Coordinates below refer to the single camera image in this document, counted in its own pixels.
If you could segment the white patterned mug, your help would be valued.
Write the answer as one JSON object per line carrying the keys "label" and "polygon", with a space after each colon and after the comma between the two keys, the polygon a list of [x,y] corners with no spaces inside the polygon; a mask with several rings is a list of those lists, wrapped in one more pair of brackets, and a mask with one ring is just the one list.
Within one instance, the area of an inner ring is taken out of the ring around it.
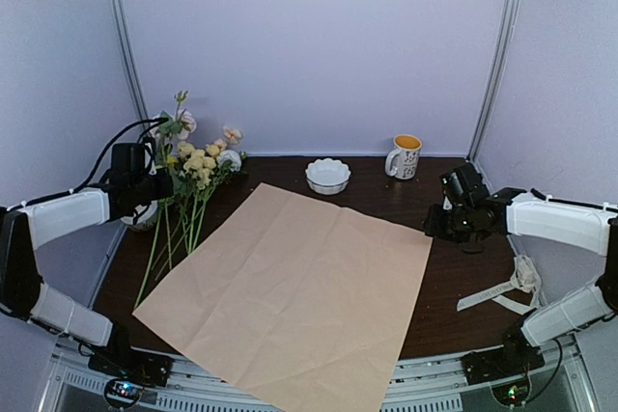
{"label": "white patterned mug", "polygon": [[393,140],[394,148],[386,156],[384,172],[391,178],[410,180],[416,175],[422,142],[411,135],[398,135]]}

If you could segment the peach flower stem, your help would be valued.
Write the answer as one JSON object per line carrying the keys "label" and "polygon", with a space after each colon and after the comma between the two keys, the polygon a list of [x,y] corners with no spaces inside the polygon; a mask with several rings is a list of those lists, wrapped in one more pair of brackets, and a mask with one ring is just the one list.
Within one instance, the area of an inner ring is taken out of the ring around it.
{"label": "peach flower stem", "polygon": [[217,145],[221,149],[221,153],[217,158],[217,170],[214,177],[214,188],[210,197],[208,198],[208,201],[205,203],[205,208],[202,211],[198,222],[195,249],[197,248],[198,242],[200,241],[200,234],[209,200],[220,186],[229,181],[233,176],[237,175],[242,168],[242,162],[245,159],[246,155],[242,151],[238,151],[238,144],[241,140],[241,131],[228,126],[224,126],[223,136],[210,143]]}

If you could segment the green and pink wrapping paper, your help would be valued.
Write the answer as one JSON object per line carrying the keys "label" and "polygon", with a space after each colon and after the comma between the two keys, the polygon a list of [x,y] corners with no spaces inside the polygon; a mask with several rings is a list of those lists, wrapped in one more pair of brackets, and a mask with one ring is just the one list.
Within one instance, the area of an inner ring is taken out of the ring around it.
{"label": "green and pink wrapping paper", "polygon": [[432,242],[267,184],[182,260],[135,316],[216,376],[397,363]]}

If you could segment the cream yellow rose stem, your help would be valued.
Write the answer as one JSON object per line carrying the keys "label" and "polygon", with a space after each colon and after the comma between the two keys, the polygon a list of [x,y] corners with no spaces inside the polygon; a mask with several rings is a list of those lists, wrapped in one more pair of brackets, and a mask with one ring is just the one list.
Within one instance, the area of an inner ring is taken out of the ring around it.
{"label": "cream yellow rose stem", "polygon": [[173,205],[178,212],[180,244],[187,254],[196,247],[198,222],[213,188],[217,158],[221,149],[215,144],[196,148],[185,140],[163,145],[163,166],[172,176]]}

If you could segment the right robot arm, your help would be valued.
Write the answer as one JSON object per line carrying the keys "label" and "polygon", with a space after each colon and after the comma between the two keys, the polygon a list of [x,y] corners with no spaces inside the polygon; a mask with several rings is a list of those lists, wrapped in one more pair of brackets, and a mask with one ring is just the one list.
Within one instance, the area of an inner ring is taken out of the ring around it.
{"label": "right robot arm", "polygon": [[517,373],[532,348],[617,315],[617,206],[563,200],[536,189],[491,192],[474,165],[441,175],[442,200],[429,208],[426,235],[478,244],[492,235],[518,249],[509,281],[462,298],[460,311],[493,300],[520,314],[495,353]]}

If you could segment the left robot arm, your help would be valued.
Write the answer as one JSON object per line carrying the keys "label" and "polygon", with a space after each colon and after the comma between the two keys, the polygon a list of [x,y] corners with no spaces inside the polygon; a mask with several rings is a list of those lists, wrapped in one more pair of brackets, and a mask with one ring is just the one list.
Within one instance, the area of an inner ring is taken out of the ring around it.
{"label": "left robot arm", "polygon": [[98,182],[1,210],[1,310],[93,347],[119,377],[133,375],[139,358],[115,337],[106,316],[59,291],[43,277],[38,253],[66,251],[94,227],[121,222],[141,228],[172,194],[168,172],[157,166],[155,141],[113,146],[111,164]]}

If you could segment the small white tea bowl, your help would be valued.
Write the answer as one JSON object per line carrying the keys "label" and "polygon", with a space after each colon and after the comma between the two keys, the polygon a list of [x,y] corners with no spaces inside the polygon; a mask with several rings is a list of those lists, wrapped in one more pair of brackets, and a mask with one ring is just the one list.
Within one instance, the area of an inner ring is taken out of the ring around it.
{"label": "small white tea bowl", "polygon": [[130,215],[121,218],[121,222],[136,232],[144,232],[153,227],[158,217],[158,202],[136,206]]}

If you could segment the white printed ribbon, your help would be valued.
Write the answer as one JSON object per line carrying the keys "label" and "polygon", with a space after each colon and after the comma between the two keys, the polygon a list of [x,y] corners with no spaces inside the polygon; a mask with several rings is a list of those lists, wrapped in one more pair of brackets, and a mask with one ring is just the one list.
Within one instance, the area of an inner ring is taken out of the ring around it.
{"label": "white printed ribbon", "polygon": [[[486,301],[493,301],[503,308],[520,316],[541,307],[539,291],[542,279],[534,261],[526,255],[514,257],[514,272],[507,282],[473,293],[461,298],[456,306],[458,312],[467,310]],[[523,304],[505,296],[505,293],[517,290],[531,296],[528,304]]]}

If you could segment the white fluted dish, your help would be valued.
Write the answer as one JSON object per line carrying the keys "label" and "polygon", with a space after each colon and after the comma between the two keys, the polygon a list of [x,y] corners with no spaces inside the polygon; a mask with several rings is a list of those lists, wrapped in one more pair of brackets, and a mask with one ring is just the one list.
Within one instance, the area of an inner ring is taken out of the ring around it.
{"label": "white fluted dish", "polygon": [[317,159],[307,165],[305,177],[308,186],[315,193],[325,196],[337,195],[347,188],[351,169],[339,159]]}

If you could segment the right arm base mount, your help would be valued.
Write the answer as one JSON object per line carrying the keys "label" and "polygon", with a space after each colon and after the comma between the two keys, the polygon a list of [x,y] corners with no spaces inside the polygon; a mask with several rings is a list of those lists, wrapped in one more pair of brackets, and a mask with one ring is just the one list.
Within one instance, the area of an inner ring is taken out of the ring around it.
{"label": "right arm base mount", "polygon": [[541,348],[530,344],[521,327],[521,322],[511,326],[503,335],[501,347],[465,354],[461,363],[469,385],[525,375],[545,365]]}

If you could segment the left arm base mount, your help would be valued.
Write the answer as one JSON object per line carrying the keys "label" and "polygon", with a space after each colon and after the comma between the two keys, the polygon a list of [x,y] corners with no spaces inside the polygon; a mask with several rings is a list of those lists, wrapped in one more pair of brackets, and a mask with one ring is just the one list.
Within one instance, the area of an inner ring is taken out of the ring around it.
{"label": "left arm base mount", "polygon": [[106,345],[84,343],[92,352],[88,367],[146,387],[166,387],[173,367],[167,355],[141,351],[129,342],[128,330],[113,324]]}

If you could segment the aluminium front rail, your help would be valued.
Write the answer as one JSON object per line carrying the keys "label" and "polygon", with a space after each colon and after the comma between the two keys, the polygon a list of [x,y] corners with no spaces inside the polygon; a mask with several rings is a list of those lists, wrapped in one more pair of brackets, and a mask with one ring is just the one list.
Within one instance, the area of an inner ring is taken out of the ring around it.
{"label": "aluminium front rail", "polygon": [[251,378],[216,376],[171,354],[166,387],[146,387],[88,367],[92,352],[55,346],[38,411],[597,411],[599,402],[572,336],[541,346],[545,365],[525,375],[469,385],[471,351],[399,361],[389,369],[322,366],[276,378],[251,362]]}

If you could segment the left aluminium frame post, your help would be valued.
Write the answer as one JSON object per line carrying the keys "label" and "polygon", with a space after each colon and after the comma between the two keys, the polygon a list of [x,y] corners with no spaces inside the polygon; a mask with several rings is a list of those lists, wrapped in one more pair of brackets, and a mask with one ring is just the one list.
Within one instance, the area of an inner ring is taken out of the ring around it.
{"label": "left aluminium frame post", "polygon": [[129,98],[139,120],[150,117],[134,58],[124,0],[109,0]]}

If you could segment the aluminium frame post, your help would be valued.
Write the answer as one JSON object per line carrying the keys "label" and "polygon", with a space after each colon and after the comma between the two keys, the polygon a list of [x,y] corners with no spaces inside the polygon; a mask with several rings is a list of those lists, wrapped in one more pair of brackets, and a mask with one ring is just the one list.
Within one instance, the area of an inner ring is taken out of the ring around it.
{"label": "aluminium frame post", "polygon": [[520,0],[504,0],[490,74],[484,91],[479,117],[474,129],[466,159],[476,163],[489,128],[501,80],[506,69],[508,49],[512,40],[520,9]]}
{"label": "aluminium frame post", "polygon": [[109,0],[129,98],[139,120],[150,117],[134,58],[124,0]]}

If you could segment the right aluminium frame post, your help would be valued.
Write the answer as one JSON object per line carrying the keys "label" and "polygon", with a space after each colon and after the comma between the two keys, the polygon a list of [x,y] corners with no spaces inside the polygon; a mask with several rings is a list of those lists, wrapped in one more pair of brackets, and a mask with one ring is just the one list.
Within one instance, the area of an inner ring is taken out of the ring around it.
{"label": "right aluminium frame post", "polygon": [[476,163],[489,128],[501,80],[506,69],[508,49],[512,40],[520,9],[520,0],[504,0],[490,74],[484,91],[479,117],[474,129],[466,159]]}

